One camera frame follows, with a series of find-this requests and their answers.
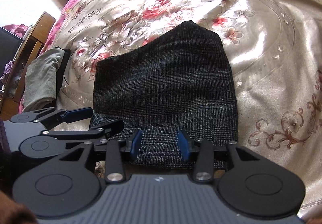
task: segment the tweed fabric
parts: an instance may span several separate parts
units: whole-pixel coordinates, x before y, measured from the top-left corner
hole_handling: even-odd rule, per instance
[[[237,140],[232,73],[219,36],[183,22],[139,49],[98,62],[91,126],[119,118],[125,127],[114,138],[143,132],[139,165],[189,167],[178,149],[179,129],[215,145]]]

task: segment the folded cloth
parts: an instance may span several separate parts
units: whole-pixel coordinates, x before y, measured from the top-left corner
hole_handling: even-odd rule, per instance
[[[58,96],[59,91],[62,88],[65,69],[70,58],[70,49],[64,49],[64,51],[65,52],[64,52],[64,56],[62,57],[60,67],[56,72],[56,96]],[[52,103],[49,103],[44,106],[44,108],[49,108],[49,107],[56,107],[56,99],[54,99]]]
[[[190,167],[178,149],[179,129],[220,146],[238,138],[233,78],[220,37],[192,21],[98,62],[93,100],[91,126],[124,121],[121,134],[111,139],[142,130],[139,165]]]
[[[24,112],[41,109],[56,99],[56,72],[64,53],[52,48],[31,62],[25,76]]]

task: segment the purple fabric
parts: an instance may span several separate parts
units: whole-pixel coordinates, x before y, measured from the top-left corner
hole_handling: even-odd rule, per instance
[[[4,29],[10,31],[11,33],[14,33],[16,36],[22,38],[24,34],[27,32],[28,27],[21,24],[21,25],[5,25],[3,26]]]
[[[3,75],[2,77],[0,78],[0,81],[2,82],[2,84],[6,84],[7,82],[7,79],[8,79],[8,76],[9,76],[9,73],[12,69],[12,66],[13,66],[13,62],[12,61],[9,61],[5,67],[4,67],[4,72],[3,72]]]

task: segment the small logo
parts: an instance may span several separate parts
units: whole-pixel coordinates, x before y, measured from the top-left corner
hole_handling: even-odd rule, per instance
[[[164,181],[164,178],[159,176],[159,177],[155,178],[154,180],[160,183],[160,182]]]

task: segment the bed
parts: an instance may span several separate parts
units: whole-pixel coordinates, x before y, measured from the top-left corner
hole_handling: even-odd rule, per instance
[[[222,39],[233,72],[240,144],[300,176],[306,196],[299,216],[321,216],[321,2],[70,0],[42,50],[72,51],[57,107],[92,106],[98,61],[192,20]],[[88,125],[84,120],[57,129]]]

